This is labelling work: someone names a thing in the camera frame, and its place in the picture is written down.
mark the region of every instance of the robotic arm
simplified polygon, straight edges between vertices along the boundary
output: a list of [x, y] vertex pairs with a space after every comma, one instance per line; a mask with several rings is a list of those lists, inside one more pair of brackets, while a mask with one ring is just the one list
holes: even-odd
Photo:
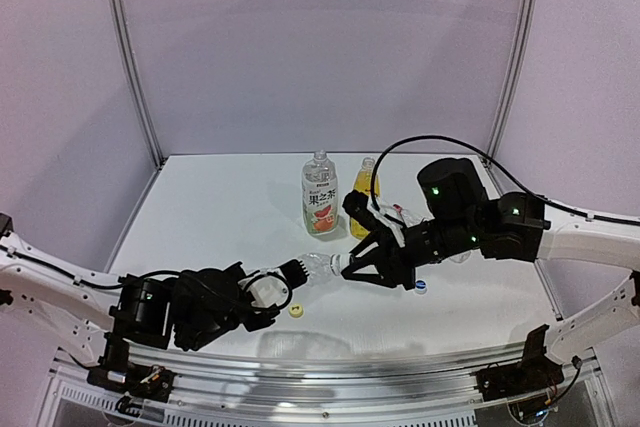
[[93, 272], [38, 251], [0, 214], [0, 312], [57, 336], [90, 384], [135, 397], [166, 402], [175, 374], [130, 363], [128, 341], [167, 349], [173, 333], [176, 347], [199, 350], [241, 324], [266, 328], [307, 277], [297, 260], [249, 275], [239, 262], [140, 277]]
[[[418, 182], [434, 218], [410, 227], [365, 194], [345, 197], [346, 212], [371, 232], [351, 252], [341, 272], [346, 280], [409, 290], [417, 267], [470, 250], [487, 259], [576, 259], [632, 270], [596, 304], [530, 332], [520, 362], [478, 371], [485, 400], [560, 384], [564, 363], [578, 365], [585, 349], [640, 324], [637, 219], [579, 216], [583, 212], [532, 193], [489, 199], [468, 159], [431, 163]], [[90, 383], [137, 397], [166, 402], [175, 374], [130, 363], [127, 341], [166, 349], [173, 332], [177, 347], [198, 350], [240, 324], [248, 331], [268, 327], [306, 281], [297, 260], [249, 275], [240, 263], [140, 277], [92, 272], [37, 251], [0, 214], [0, 312], [12, 310], [52, 331], [89, 367]]]
[[[550, 328], [530, 332], [520, 362], [477, 372], [485, 400], [542, 390], [564, 381], [562, 365], [580, 365], [585, 349], [640, 324], [640, 223], [580, 212], [530, 193], [489, 200], [468, 159], [441, 159], [418, 174], [433, 220], [406, 227], [351, 192], [347, 213], [371, 233], [353, 251], [342, 276], [413, 289], [415, 268], [473, 249], [487, 259], [575, 259], [626, 267], [629, 278], [611, 294]], [[377, 274], [361, 273], [374, 267]]]

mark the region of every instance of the bottle label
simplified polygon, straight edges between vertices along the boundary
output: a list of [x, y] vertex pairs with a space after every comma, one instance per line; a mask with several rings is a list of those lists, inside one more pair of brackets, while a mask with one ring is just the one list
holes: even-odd
[[328, 232], [338, 220], [338, 179], [310, 182], [302, 179], [302, 204], [307, 225]]

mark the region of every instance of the bottle cap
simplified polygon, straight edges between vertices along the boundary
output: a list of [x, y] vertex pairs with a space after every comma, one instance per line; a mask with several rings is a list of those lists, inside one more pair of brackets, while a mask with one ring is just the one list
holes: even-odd
[[416, 294], [424, 294], [427, 292], [427, 283], [424, 280], [416, 280], [416, 286], [413, 290]]
[[292, 304], [289, 307], [289, 315], [291, 317], [293, 317], [294, 319], [298, 319], [298, 318], [302, 317], [302, 314], [304, 314], [304, 309], [302, 308], [302, 305], [300, 305], [300, 304]]
[[365, 170], [373, 170], [376, 165], [375, 159], [371, 157], [365, 157], [362, 159], [362, 168]]

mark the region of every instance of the yellow juice bottle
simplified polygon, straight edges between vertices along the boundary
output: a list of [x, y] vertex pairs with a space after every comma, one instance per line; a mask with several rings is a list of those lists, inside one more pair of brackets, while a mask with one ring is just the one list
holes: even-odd
[[[363, 192], [367, 195], [371, 194], [371, 174], [373, 173], [373, 167], [376, 165], [376, 161], [371, 157], [365, 157], [362, 161], [362, 168], [360, 172], [358, 172], [358, 176], [356, 177], [356, 181], [353, 184], [353, 190], [357, 190], [358, 192]], [[380, 195], [380, 182], [378, 182], [378, 177], [376, 176], [376, 185], [374, 187], [375, 194]], [[350, 219], [349, 221], [349, 230], [351, 231], [351, 235], [353, 235], [356, 239], [364, 239], [369, 231], [362, 227], [357, 221]]]

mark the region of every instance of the blue bottle cap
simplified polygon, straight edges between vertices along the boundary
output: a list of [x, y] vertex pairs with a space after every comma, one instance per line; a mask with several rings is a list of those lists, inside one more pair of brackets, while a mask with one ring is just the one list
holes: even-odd
[[427, 291], [427, 283], [424, 280], [416, 280], [415, 292], [424, 294]]

